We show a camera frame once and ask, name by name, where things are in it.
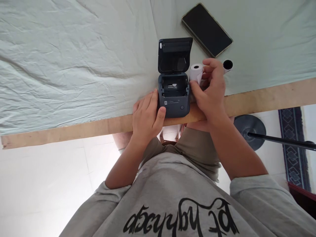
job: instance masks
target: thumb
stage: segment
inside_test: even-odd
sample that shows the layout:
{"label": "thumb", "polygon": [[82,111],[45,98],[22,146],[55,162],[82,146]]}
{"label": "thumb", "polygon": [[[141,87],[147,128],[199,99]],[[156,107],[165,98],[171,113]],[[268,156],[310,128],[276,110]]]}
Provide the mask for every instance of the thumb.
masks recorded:
{"label": "thumb", "polygon": [[157,113],[156,121],[154,122],[152,128],[158,132],[161,131],[162,126],[164,125],[164,120],[166,116],[166,108],[160,107]]}
{"label": "thumb", "polygon": [[193,92],[193,95],[195,96],[195,98],[197,99],[198,97],[200,97],[201,93],[203,93],[201,87],[198,85],[198,83],[196,81],[190,81],[190,86]]}

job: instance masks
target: patterned rug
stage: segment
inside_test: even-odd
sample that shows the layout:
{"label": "patterned rug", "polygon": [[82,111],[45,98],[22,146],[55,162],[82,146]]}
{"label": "patterned rug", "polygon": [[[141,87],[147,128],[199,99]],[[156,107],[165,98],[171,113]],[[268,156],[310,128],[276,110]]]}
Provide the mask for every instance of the patterned rug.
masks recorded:
{"label": "patterned rug", "polygon": [[[279,110],[282,138],[304,142],[302,112],[300,107]],[[283,145],[287,181],[310,190],[306,150]]]}

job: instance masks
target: white paper roll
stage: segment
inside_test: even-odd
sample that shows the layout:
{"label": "white paper roll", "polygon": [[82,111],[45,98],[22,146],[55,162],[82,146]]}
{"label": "white paper roll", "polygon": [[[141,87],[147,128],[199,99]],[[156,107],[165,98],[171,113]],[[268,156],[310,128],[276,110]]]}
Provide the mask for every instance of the white paper roll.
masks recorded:
{"label": "white paper roll", "polygon": [[203,74],[203,65],[202,64],[193,64],[190,68],[190,81],[197,81],[198,84],[201,83]]}
{"label": "white paper roll", "polygon": [[224,74],[232,70],[233,68],[233,62],[229,59],[225,60],[223,62],[223,67],[224,67]]}

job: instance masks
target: right hand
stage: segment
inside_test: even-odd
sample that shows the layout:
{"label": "right hand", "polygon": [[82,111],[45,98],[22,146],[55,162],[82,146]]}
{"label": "right hand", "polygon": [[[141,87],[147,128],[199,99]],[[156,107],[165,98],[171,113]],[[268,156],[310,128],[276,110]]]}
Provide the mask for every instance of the right hand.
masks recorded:
{"label": "right hand", "polygon": [[204,70],[202,79],[207,79],[210,86],[202,91],[196,81],[190,81],[192,92],[197,105],[209,120],[213,115],[225,112],[224,95],[225,80],[223,64],[213,58],[203,60]]}

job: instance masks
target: sweatshirt sleeve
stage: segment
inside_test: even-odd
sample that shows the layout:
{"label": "sweatshirt sleeve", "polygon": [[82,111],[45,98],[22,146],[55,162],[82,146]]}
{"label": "sweatshirt sleeve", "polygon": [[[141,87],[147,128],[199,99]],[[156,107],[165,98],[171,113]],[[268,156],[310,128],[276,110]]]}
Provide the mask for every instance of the sweatshirt sleeve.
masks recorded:
{"label": "sweatshirt sleeve", "polygon": [[93,236],[131,186],[109,189],[103,181],[70,219],[60,237]]}
{"label": "sweatshirt sleeve", "polygon": [[233,179],[230,195],[276,236],[315,236],[316,221],[269,175]]}

